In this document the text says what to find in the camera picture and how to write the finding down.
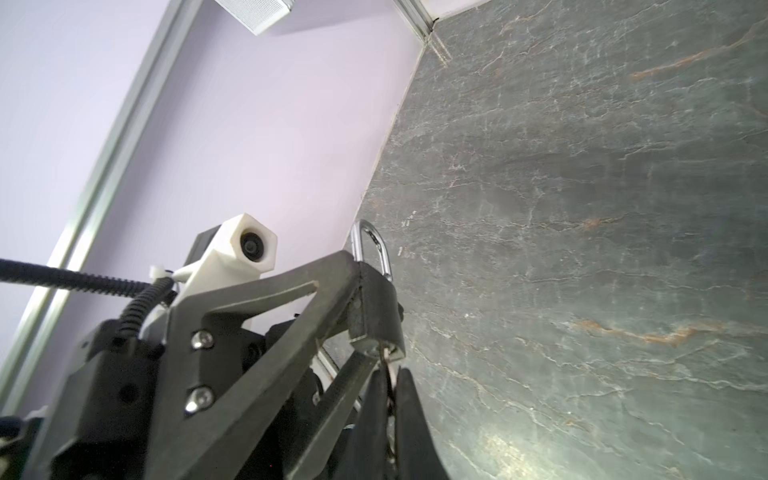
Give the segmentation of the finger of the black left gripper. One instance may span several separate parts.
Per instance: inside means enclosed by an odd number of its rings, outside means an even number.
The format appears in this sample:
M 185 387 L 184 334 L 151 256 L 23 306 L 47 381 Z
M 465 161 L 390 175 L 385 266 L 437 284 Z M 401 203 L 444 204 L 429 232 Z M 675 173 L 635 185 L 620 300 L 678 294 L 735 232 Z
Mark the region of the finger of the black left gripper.
M 376 364 L 372 357 L 355 352 L 343 365 L 308 421 L 294 429 L 284 455 L 285 479 L 314 479 L 322 473 Z

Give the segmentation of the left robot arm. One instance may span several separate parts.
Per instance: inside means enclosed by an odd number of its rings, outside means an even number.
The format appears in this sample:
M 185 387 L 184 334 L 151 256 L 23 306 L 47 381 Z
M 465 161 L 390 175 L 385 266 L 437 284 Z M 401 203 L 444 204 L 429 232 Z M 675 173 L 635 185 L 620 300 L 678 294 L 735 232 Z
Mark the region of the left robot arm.
M 124 296 L 81 344 L 53 409 L 1 420 L 5 479 L 384 479 L 388 442 L 347 426 L 374 360 L 318 402 L 310 362 L 350 327 L 372 270 L 337 252 L 209 293 L 3 261 L 7 283 Z

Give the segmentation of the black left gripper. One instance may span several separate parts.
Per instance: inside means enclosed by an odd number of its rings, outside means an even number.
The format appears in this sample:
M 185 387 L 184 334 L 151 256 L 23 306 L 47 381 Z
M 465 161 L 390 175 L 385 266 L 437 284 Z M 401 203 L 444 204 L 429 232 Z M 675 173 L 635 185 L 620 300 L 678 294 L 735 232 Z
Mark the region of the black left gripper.
M 359 287 L 339 251 L 262 280 L 193 294 L 167 341 L 120 340 L 102 323 L 82 345 L 21 479 L 271 478 L 259 444 Z

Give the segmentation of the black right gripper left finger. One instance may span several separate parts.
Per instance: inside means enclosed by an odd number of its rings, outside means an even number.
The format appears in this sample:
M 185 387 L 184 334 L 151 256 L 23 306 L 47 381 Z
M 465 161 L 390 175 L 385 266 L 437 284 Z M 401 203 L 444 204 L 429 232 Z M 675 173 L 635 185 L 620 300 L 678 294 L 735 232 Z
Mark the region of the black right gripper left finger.
M 368 382 L 362 409 L 334 479 L 393 478 L 387 419 L 386 380 L 379 368 L 372 373 Z

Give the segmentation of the black padlock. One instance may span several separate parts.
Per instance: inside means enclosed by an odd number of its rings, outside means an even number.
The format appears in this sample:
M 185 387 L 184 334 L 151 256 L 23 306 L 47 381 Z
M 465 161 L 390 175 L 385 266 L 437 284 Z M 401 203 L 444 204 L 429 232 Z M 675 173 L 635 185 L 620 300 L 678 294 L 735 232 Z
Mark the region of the black padlock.
M 364 259 L 364 234 L 376 246 L 379 270 Z M 377 358 L 387 351 L 388 361 L 400 361 L 406 356 L 402 315 L 385 241 L 372 223 L 360 219 L 352 227 L 350 242 L 360 280 L 355 299 L 348 309 L 350 343 L 361 354 Z

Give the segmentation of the white mesh box basket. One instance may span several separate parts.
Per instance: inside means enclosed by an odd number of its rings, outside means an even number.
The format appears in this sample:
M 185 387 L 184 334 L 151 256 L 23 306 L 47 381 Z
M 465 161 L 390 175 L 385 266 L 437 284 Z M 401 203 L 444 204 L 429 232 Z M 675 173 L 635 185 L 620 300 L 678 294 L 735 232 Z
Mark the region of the white mesh box basket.
M 249 32 L 260 35 L 287 16 L 294 0 L 216 0 Z

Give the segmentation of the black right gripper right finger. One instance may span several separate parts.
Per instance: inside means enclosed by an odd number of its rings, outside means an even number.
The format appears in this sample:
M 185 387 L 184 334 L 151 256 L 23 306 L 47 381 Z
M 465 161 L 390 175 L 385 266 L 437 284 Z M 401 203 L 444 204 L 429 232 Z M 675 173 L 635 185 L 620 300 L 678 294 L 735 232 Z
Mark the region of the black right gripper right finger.
M 448 480 L 436 451 L 414 377 L 398 371 L 394 389 L 395 457 L 399 479 Z

